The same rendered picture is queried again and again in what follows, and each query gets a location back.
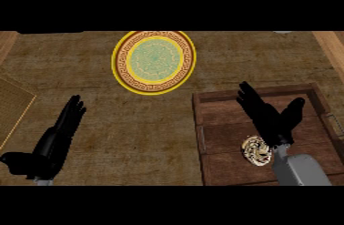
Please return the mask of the brown wooden tray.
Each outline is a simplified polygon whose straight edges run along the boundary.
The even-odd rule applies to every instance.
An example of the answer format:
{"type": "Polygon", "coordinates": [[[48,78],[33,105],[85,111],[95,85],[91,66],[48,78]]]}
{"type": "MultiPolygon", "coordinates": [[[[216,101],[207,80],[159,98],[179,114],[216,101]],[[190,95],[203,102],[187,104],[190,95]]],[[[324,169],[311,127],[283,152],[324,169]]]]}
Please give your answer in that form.
{"type": "MultiPolygon", "coordinates": [[[[344,140],[331,124],[331,108],[317,84],[257,89],[265,102],[283,110],[296,98],[306,100],[303,121],[293,130],[288,153],[309,154],[321,163],[331,182],[344,186],[344,140]]],[[[237,102],[235,90],[200,93],[194,98],[195,129],[206,186],[277,185],[269,165],[255,166],[244,158],[241,146],[259,131],[237,102]]]]}

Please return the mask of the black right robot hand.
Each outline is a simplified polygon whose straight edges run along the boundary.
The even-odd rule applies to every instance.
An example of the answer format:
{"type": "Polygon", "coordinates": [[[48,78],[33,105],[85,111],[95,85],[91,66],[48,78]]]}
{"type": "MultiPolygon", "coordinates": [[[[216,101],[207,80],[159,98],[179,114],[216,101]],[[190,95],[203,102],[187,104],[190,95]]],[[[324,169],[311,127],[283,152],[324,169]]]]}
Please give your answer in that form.
{"type": "Polygon", "coordinates": [[[303,121],[306,100],[293,100],[283,112],[263,101],[247,81],[240,84],[237,102],[253,120],[255,127],[269,147],[293,144],[293,130],[303,121]]]}

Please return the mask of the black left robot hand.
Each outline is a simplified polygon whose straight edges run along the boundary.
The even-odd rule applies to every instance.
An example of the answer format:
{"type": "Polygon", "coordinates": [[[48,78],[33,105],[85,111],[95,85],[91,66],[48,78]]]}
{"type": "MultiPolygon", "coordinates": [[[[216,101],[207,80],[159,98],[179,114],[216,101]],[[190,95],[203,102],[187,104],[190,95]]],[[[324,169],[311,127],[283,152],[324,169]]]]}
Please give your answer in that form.
{"type": "Polygon", "coordinates": [[[39,139],[35,151],[32,153],[12,151],[0,156],[0,162],[8,165],[12,175],[26,175],[29,179],[36,180],[54,180],[66,165],[85,112],[82,96],[74,95],[54,126],[48,128],[39,139]]]}

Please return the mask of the yellow rimmed patterned plate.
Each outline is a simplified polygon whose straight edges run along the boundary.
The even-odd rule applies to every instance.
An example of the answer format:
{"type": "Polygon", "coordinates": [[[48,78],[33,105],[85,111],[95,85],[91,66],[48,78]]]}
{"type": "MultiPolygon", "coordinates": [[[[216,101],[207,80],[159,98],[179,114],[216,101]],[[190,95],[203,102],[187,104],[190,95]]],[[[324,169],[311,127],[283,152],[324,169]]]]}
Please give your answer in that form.
{"type": "Polygon", "coordinates": [[[182,31],[131,31],[113,51],[113,74],[120,85],[145,96],[163,95],[188,81],[197,48],[182,31]]]}

